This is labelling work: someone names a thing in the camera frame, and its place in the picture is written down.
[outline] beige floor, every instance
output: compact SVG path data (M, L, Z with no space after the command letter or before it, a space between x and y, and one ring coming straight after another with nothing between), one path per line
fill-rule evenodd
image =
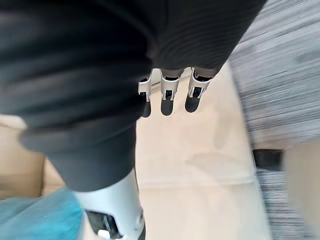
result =
M229 67L192 114L184 107L188 82L180 82L170 116L161 114L161 93L154 89L151 116L137 124L146 239L270 240Z

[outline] blue cloth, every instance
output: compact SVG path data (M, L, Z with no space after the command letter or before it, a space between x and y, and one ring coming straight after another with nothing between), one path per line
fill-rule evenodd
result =
M76 240L82 210L67 189L0 201L0 240Z

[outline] striped carpet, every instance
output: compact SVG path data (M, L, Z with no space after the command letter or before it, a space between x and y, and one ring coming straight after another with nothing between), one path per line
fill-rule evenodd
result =
M315 240L301 216L288 203L285 173L257 170L273 240Z
M254 148L320 137L320 2L269 0L229 58ZM314 239L283 172L257 171L274 240Z

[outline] gray carpet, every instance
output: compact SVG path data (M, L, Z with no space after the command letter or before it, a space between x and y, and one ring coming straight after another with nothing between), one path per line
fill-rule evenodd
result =
M269 0L229 61L257 148L320 137L319 0Z
M288 203L285 173L257 170L273 240L314 240L302 217Z

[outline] teal fabric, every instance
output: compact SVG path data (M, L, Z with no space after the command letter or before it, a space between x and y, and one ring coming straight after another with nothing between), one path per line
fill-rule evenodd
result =
M0 201L0 240L76 240L81 222L82 210L65 188Z

